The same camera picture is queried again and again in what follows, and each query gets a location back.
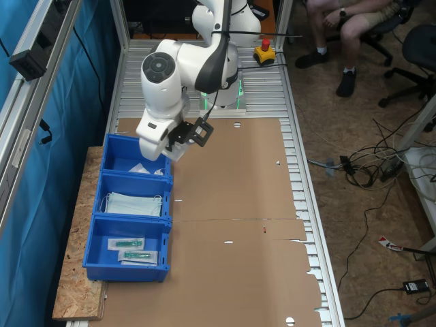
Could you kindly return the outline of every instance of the bin compartment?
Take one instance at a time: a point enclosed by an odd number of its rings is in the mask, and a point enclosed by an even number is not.
[[[150,174],[137,172],[130,172],[130,174],[149,175],[157,178],[172,178],[171,160],[164,155],[160,155],[155,161],[145,159],[141,154],[139,138],[106,134],[102,170],[129,172],[129,170],[138,164],[142,164]],[[159,169],[162,169],[163,175],[154,175]]]
[[[172,181],[156,179],[138,174],[117,174],[115,172],[102,172],[99,177],[97,192],[95,193],[93,213],[103,215],[122,215],[116,213],[103,213],[106,208],[107,195],[115,192],[124,196],[138,196],[143,198],[162,197],[162,206],[159,216],[129,215],[133,218],[163,219],[170,221],[170,190]]]
[[[83,258],[91,280],[163,281],[168,274],[169,221],[132,220],[128,217],[93,215]],[[108,250],[109,238],[145,238],[144,250],[158,251],[156,266],[121,264],[118,251]]]

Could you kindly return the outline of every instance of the white hole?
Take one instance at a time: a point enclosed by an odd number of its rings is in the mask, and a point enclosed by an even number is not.
[[[287,317],[287,318],[286,318],[286,324],[287,324],[288,326],[293,326],[293,325],[295,324],[295,320],[294,320],[294,318]]]

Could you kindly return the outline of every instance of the cardboard sheet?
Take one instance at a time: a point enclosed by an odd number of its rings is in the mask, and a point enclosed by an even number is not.
[[[93,327],[321,326],[320,288],[301,220],[192,221],[173,224],[171,270],[163,283],[109,283]]]
[[[118,131],[135,131],[139,121],[120,119]],[[295,219],[279,120],[209,122],[206,146],[194,144],[174,165],[172,195],[182,201],[173,203],[173,221]]]
[[[135,136],[139,121],[120,119],[118,132]],[[292,241],[306,234],[279,120],[210,123],[206,146],[174,164],[166,280],[109,283],[93,327],[287,327],[288,317],[295,327],[321,326],[320,287],[307,274],[306,247]]]

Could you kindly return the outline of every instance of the person's leg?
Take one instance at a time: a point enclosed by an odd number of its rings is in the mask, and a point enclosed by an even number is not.
[[[325,27],[323,25],[324,12],[331,12],[339,9],[342,3],[349,0],[308,0],[307,1],[307,17],[311,26],[317,50],[311,54],[301,56],[295,61],[295,67],[304,69],[317,65],[318,63],[326,63],[328,61],[328,51],[325,35]]]
[[[339,0],[308,0],[307,17],[317,48],[327,47],[326,29],[323,25],[324,12],[332,12],[340,7]]]
[[[356,86],[356,64],[360,50],[360,37],[371,29],[364,14],[351,17],[341,28],[341,41],[345,59],[342,81],[336,90],[339,97],[350,97]]]
[[[360,50],[360,37],[369,29],[371,26],[364,15],[355,15],[342,26],[341,41],[347,69],[356,66]]]

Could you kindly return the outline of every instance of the surgical mask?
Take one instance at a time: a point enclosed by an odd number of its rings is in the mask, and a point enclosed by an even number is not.
[[[158,217],[161,213],[162,197],[141,198],[109,193],[106,197],[105,213],[122,213],[124,215],[143,215]]]

